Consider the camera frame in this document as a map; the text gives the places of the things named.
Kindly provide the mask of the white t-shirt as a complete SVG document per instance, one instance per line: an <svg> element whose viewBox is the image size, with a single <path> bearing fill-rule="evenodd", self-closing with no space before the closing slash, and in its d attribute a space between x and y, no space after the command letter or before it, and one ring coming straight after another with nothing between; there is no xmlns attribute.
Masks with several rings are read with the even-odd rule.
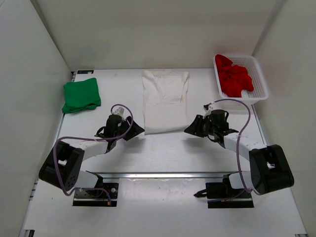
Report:
<svg viewBox="0 0 316 237"><path fill-rule="evenodd" d="M187 120L189 72L142 72L145 134L183 131Z"/></svg>

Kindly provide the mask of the red t-shirt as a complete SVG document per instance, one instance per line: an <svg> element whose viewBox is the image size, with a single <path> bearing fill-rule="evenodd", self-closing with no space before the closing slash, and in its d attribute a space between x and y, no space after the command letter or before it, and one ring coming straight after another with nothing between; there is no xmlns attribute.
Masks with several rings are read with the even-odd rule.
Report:
<svg viewBox="0 0 316 237"><path fill-rule="evenodd" d="M252 78L245 67L233 65L224 55L217 54L215 63L221 90L228 97L240 98L243 90L253 92Z"/></svg>

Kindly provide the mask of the green t-shirt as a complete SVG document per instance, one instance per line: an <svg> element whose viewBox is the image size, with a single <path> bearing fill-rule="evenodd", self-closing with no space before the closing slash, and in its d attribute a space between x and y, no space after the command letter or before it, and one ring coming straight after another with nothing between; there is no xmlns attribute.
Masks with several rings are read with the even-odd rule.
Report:
<svg viewBox="0 0 316 237"><path fill-rule="evenodd" d="M65 104L62 113L71 114L95 110L101 106L101 98L96 78L68 82L64 85Z"/></svg>

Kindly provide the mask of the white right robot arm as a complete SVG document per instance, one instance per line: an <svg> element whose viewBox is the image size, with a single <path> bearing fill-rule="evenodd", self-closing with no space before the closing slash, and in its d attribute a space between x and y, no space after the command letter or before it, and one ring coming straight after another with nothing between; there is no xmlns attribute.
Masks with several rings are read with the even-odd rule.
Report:
<svg viewBox="0 0 316 237"><path fill-rule="evenodd" d="M242 136L237 130L229 128L228 116L227 111L220 109L204 116L196 115L193 123L184 130L193 136L207 137L224 149L235 152L238 165L241 157L249 161L249 171L228 175L228 181L222 184L222 193L232 198L240 189L264 195L292 187L294 176L282 147L267 146Z"/></svg>

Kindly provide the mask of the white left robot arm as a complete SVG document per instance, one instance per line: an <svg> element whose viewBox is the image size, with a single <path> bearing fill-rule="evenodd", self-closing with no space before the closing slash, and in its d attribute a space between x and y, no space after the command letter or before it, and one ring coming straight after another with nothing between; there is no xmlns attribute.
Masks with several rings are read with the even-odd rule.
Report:
<svg viewBox="0 0 316 237"><path fill-rule="evenodd" d="M110 115L92 138L62 137L56 141L39 170L39 179L67 192L84 189L93 198L102 195L101 177L82 171L84 160L110 152L120 139L128 141L145 132L131 116Z"/></svg>

